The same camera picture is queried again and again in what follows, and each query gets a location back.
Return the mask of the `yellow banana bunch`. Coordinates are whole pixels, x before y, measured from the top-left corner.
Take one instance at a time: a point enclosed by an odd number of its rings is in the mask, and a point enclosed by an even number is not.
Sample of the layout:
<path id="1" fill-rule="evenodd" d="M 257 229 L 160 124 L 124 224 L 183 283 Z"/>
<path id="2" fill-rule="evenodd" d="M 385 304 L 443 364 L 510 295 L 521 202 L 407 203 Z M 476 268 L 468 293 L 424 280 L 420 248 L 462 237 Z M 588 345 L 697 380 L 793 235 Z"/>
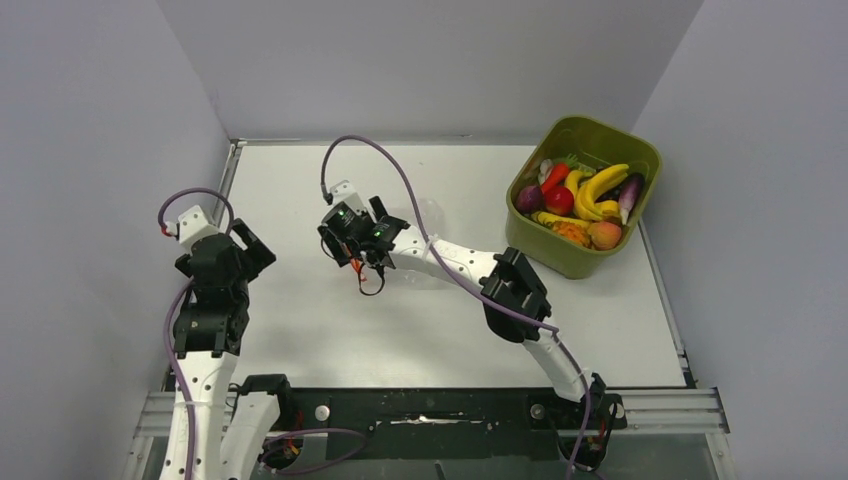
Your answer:
<path id="1" fill-rule="evenodd" d="M 578 188 L 575 209 L 582 220 L 601 221 L 603 212 L 597 206 L 597 199 L 609 189 L 623 182 L 629 174 L 630 166 L 616 164 L 603 169 L 584 182 Z"/>

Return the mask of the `clear zip top bag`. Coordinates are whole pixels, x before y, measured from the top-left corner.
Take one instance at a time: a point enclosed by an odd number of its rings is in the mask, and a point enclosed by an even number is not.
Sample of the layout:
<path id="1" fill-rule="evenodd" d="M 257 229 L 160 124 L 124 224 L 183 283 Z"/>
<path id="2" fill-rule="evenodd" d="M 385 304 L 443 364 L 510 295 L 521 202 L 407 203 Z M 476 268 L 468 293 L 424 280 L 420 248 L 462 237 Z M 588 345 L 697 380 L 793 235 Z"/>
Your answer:
<path id="1" fill-rule="evenodd" d="M 427 201 L 423 206 L 415 204 L 412 208 L 410 221 L 403 218 L 391 216 L 382 210 L 379 197 L 375 196 L 369 200 L 366 206 L 370 216 L 375 222 L 381 221 L 385 216 L 393 217 L 398 222 L 398 235 L 394 240 L 395 247 L 390 252 L 394 267 L 370 267 L 365 263 L 352 260 L 351 264 L 357 271 L 360 280 L 365 279 L 362 269 L 365 267 L 383 274 L 388 270 L 397 270 L 398 277 L 403 280 L 407 288 L 423 290 L 438 290 L 450 277 L 439 266 L 435 256 L 430 252 L 430 247 L 438 241 L 435 230 L 426 225 L 428 220 L 434 219 L 438 226 L 443 224 L 443 212 L 441 208 Z"/>

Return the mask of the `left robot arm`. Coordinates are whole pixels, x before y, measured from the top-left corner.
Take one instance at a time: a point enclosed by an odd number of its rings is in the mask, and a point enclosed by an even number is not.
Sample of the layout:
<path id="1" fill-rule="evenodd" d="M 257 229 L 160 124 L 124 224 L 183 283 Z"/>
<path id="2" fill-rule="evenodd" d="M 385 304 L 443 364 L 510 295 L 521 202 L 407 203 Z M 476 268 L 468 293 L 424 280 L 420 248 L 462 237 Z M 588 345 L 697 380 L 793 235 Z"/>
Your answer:
<path id="1" fill-rule="evenodd" d="M 163 479 L 247 479 L 281 413 L 289 409 L 283 374 L 248 376 L 226 411 L 249 322 L 248 285 L 276 256 L 240 219 L 230 230 L 195 208 L 166 228 L 185 253 L 175 263 L 189 279 L 171 313 L 166 340 L 176 393 Z"/>

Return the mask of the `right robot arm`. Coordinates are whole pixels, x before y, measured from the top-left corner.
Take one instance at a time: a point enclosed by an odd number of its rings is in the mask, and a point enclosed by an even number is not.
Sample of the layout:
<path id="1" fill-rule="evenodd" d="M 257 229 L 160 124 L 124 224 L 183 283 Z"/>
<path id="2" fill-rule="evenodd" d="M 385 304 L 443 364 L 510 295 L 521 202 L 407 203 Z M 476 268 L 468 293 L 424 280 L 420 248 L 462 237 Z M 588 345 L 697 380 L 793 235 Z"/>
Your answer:
<path id="1" fill-rule="evenodd" d="M 383 277 L 406 270 L 450 282 L 481 301 L 488 328 L 521 345 L 562 399 L 564 417 L 578 427 L 604 432 L 627 424 L 622 400 L 607 393 L 602 378 L 579 365 L 559 334 L 547 323 L 552 306 L 547 289 L 520 251 L 480 251 L 429 236 L 391 215 L 375 219 L 345 202 L 333 206 L 317 231 L 334 261 L 358 261 Z"/>

